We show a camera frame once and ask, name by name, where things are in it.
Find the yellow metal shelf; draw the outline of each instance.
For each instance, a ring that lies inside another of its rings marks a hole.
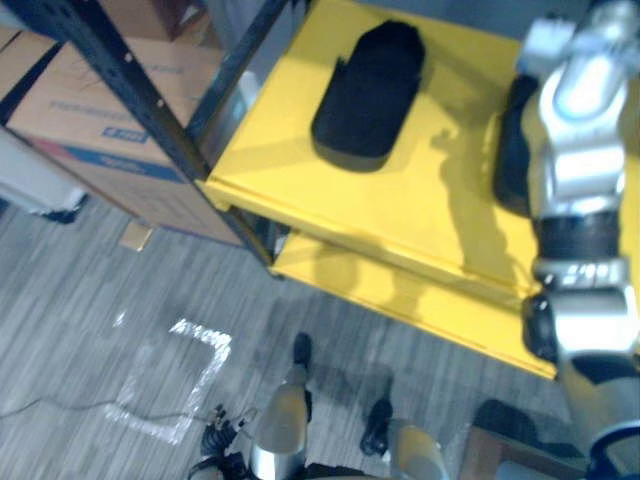
[[[316,155],[311,121],[336,59],[387,19],[420,31],[423,85],[386,165],[353,173]],[[219,206],[517,309],[537,288],[529,274],[536,247],[529,221],[493,200],[491,176],[518,49],[466,27],[319,0],[203,190]],[[625,242],[637,249],[637,228],[630,232]]]
[[[308,235],[292,233],[274,271],[480,353],[553,378],[521,340],[517,313]]]
[[[202,190],[219,208],[305,232],[291,235],[275,271],[552,377],[520,339],[517,309],[538,288],[531,225],[491,192],[518,43],[345,0],[314,5]],[[348,172],[315,154],[311,121],[336,59],[387,19],[418,28],[428,51],[423,85],[385,166]],[[638,82],[629,105],[633,114]],[[637,288],[640,162],[630,118],[621,243]]]

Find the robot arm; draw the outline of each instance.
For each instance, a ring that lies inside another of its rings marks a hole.
[[[598,478],[640,473],[640,325],[618,248],[619,122],[640,70],[639,32],[640,4],[594,2],[577,28],[534,24],[520,59],[542,84],[522,121],[542,284],[524,303],[524,340],[555,363]]]

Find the cord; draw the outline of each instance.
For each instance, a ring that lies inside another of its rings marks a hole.
[[[186,417],[186,418],[192,418],[193,420],[196,420],[196,421],[204,423],[204,424],[208,424],[209,423],[209,419],[207,419],[207,418],[199,417],[197,415],[191,415],[191,414],[185,413],[185,412],[171,412],[171,413],[164,413],[164,414],[160,414],[160,415],[144,415],[144,414],[136,413],[136,412],[133,412],[133,411],[129,410],[127,407],[125,407],[121,403],[117,402],[116,400],[102,400],[102,401],[99,401],[99,402],[87,403],[87,404],[84,404],[84,405],[75,405],[75,404],[63,403],[60,400],[58,400],[58,399],[56,399],[54,397],[49,397],[49,396],[38,397],[38,398],[30,401],[29,403],[23,405],[22,407],[16,408],[15,410],[9,410],[8,412],[1,413],[0,414],[0,422],[3,421],[3,420],[6,420],[8,418],[20,415],[21,413],[26,412],[27,410],[35,407],[36,405],[38,405],[40,403],[48,404],[48,405],[54,406],[56,408],[59,408],[60,410],[66,410],[66,411],[70,411],[70,412],[87,412],[87,411],[93,410],[95,408],[112,405],[112,406],[121,408],[126,413],[129,413],[129,414],[131,414],[131,415],[133,415],[133,416],[135,416],[135,417],[137,417],[137,418],[139,418],[141,420],[144,420],[146,422],[153,422],[153,421],[158,421],[158,420],[166,420],[168,418],[184,418],[184,417]]]

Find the brown box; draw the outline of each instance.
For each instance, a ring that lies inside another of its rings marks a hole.
[[[142,39],[128,44],[186,124],[213,78],[220,52]],[[90,190],[149,224],[241,244],[72,45],[58,52],[8,127]]]
[[[500,467],[517,465],[535,472],[535,477],[557,480],[584,478],[584,470],[569,459],[563,460],[515,440],[478,427],[472,427],[462,462],[459,480],[494,480]]]
[[[120,35],[173,40],[187,0],[100,0]]]
[[[211,17],[206,10],[200,10],[180,25],[180,32],[173,41],[200,47],[222,48]]]
[[[0,197],[30,213],[71,211],[84,197],[77,182],[4,128],[55,54],[56,42],[0,27]]]

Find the gray carpet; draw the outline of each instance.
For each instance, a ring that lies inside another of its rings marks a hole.
[[[528,413],[540,442],[570,438],[565,402],[551,382],[275,280],[241,249],[168,231],[156,231],[142,253],[124,249],[117,241],[126,222],[95,199],[67,226],[13,207],[0,217],[2,412],[42,395],[73,404],[120,398],[139,416],[184,410],[214,353],[169,332],[184,318],[231,336],[230,355],[201,389],[198,415],[219,402],[232,413],[264,408],[286,373],[295,334],[311,335],[310,461],[386,472],[379,459],[362,456],[358,440],[390,378],[397,416],[440,441],[453,478],[487,399]],[[39,404],[1,420],[0,478],[177,479],[197,461],[197,421],[172,445],[140,424],[166,433],[179,419],[122,423],[107,414]]]

